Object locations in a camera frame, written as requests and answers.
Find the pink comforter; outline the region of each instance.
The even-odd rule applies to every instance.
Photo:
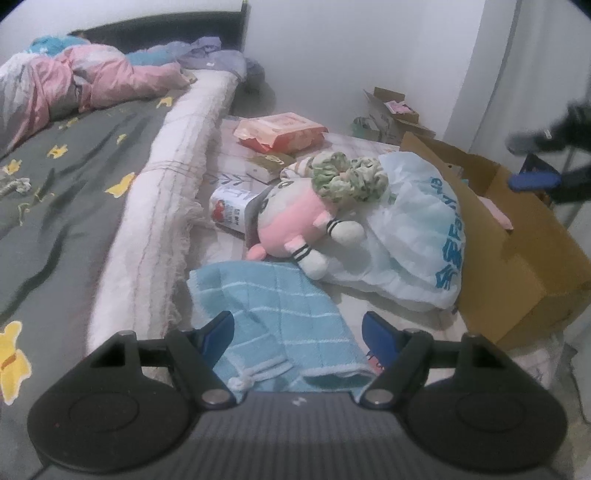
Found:
[[[4,109],[10,118],[3,118],[0,124],[16,128],[0,132],[0,137],[8,140],[0,145],[0,157],[50,121],[72,112],[161,96],[189,84],[178,63],[132,66],[123,53],[107,45],[78,45],[53,58],[39,55],[26,61],[21,75],[29,77],[30,87],[20,108]]]

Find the gray bedsheet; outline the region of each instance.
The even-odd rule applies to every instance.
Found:
[[[41,467],[27,413],[85,354],[93,296],[126,187],[180,93],[58,122],[0,160],[32,185],[25,195],[0,199],[2,480],[29,478]]]

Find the white curtain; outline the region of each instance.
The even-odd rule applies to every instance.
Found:
[[[518,171],[522,157],[505,148],[511,133],[545,128],[566,113],[567,102],[589,96],[591,20],[569,0],[522,0],[496,90],[470,149]],[[562,170],[568,153],[541,155]],[[572,167],[590,164],[575,153]],[[591,202],[560,206],[558,218],[591,255]],[[586,418],[591,420],[591,308],[564,333],[578,354],[573,372]]]

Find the plush toy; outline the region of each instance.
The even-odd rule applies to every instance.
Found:
[[[338,220],[338,208],[346,199],[379,199],[388,178],[374,158],[349,161],[340,152],[326,152],[306,162],[312,178],[293,174],[261,203],[257,224],[260,243],[248,251],[246,259],[291,257],[308,277],[318,280],[325,275],[328,260],[310,245],[325,234],[344,246],[359,242],[365,236],[363,227]]]

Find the round black pad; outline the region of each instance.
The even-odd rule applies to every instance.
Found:
[[[419,391],[409,402],[410,434],[434,456],[478,472],[513,472],[545,462],[560,447],[566,417],[547,392],[460,393],[452,380]]]
[[[28,418],[38,454],[88,473],[121,471],[162,455],[185,434],[190,412],[175,389],[150,383],[153,391],[48,391]]]

